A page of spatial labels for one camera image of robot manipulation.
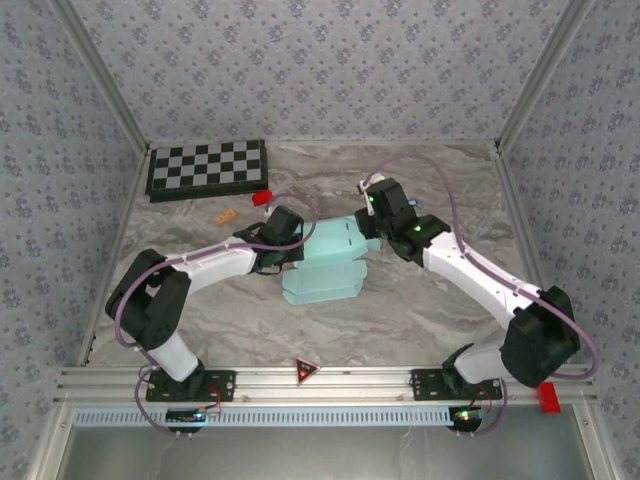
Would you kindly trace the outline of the light blue paper box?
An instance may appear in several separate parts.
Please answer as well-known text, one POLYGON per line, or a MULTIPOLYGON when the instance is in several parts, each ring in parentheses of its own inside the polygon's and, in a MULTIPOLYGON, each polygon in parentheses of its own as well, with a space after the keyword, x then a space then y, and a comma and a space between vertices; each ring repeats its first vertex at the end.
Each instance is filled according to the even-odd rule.
POLYGON ((353 216, 306 224, 311 238, 303 245, 304 258, 282 276, 284 298, 292 305, 357 296, 368 274, 364 255, 381 249, 378 239, 367 240, 353 216))

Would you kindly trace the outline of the black grey chessboard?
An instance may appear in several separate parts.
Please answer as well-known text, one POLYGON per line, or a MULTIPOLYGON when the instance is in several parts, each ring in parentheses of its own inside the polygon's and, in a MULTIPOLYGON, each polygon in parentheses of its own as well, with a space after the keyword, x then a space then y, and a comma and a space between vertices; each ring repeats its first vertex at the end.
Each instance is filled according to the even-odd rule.
POLYGON ((152 203, 252 194, 269 188, 263 140, 150 151, 145 194, 152 203))

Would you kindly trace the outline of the red triangle sign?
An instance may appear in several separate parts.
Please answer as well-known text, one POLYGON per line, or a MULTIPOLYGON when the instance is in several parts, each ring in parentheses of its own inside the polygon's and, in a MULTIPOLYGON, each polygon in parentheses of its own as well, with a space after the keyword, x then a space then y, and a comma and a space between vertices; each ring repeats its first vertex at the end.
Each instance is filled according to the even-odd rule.
POLYGON ((302 385, 308 381, 313 375, 318 373, 320 366, 313 364, 301 358, 295 359, 297 384, 302 385))

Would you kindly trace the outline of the aluminium side rail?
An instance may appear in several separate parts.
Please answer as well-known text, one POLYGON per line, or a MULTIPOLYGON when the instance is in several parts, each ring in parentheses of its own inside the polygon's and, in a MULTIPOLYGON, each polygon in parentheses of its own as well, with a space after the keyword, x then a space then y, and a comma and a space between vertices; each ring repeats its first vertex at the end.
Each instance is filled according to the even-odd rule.
POLYGON ((504 203, 512 224, 525 279, 547 289, 552 285, 552 282, 548 279, 542 265, 510 165, 494 143, 489 144, 489 153, 495 164, 496 175, 503 191, 504 203))
POLYGON ((109 297, 109 287, 111 285, 111 281, 114 277, 115 270, 118 265, 127 226, 129 224, 136 198, 141 188, 141 184, 143 183, 143 177, 145 176, 146 169, 148 168, 149 151, 150 149, 146 148, 146 150, 140 157, 140 162, 137 167, 131 189, 124 204, 124 210, 122 212, 122 215, 120 216, 118 230, 113 242, 110 245, 111 249, 108 257, 108 262, 106 264, 105 274, 103 275, 103 278, 97 290, 95 302, 88 316, 88 325, 85 330, 83 341, 75 361, 75 365, 77 367, 85 367, 90 359, 94 336, 101 316, 103 315, 104 305, 109 297))

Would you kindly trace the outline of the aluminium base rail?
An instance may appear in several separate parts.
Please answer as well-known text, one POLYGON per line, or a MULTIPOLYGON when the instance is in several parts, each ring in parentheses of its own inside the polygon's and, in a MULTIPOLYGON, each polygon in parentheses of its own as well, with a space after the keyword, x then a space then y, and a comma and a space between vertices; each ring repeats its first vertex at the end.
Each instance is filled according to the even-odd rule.
MULTIPOLYGON (((323 367, 302 385, 296 368, 223 367, 236 372, 234 399, 223 405, 409 405, 417 402, 409 385, 415 366, 323 367)), ((145 367, 74 367, 64 369, 54 393, 56 403, 76 406, 129 406, 145 367)), ((515 404, 535 404, 536 391, 506 380, 503 398, 515 404)), ((497 407, 501 400, 480 399, 497 407)), ((471 401, 424 401, 434 405, 467 405, 471 401)))

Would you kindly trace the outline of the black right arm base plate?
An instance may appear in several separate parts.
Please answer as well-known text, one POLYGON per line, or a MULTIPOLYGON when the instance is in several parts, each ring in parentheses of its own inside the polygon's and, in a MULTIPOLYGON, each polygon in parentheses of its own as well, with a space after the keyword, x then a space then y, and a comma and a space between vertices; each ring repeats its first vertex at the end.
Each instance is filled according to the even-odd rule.
POLYGON ((471 384, 455 370, 414 369, 410 373, 409 385, 416 401, 471 401, 476 395, 485 400, 503 398, 498 379, 471 384))

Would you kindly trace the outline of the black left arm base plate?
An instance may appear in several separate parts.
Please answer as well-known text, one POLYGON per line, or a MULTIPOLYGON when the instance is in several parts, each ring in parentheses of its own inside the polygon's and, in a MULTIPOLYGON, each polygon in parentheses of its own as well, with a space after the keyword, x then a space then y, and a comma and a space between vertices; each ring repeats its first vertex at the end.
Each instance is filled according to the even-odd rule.
POLYGON ((182 382, 166 372, 154 371, 150 375, 145 394, 147 402, 216 403, 234 399, 236 372, 233 370, 198 370, 182 382))

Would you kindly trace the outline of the aluminium frame post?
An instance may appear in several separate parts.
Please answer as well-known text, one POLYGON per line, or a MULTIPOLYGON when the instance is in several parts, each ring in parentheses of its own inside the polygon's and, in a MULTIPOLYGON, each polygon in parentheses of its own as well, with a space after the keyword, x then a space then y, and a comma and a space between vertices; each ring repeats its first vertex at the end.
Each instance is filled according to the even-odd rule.
POLYGON ((145 153, 145 137, 72 1, 47 1, 125 136, 139 153, 145 153))
POLYGON ((505 154, 512 148, 595 1, 567 0, 496 138, 495 144, 499 154, 505 154))

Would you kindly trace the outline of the red brick on rail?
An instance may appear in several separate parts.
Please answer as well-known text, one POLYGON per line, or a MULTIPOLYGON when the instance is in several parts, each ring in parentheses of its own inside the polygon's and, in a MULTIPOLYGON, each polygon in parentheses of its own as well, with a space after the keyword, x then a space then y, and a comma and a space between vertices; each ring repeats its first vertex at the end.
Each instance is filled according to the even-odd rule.
POLYGON ((536 388, 536 396, 543 414, 558 415, 562 413, 556 388, 552 382, 541 383, 536 388))

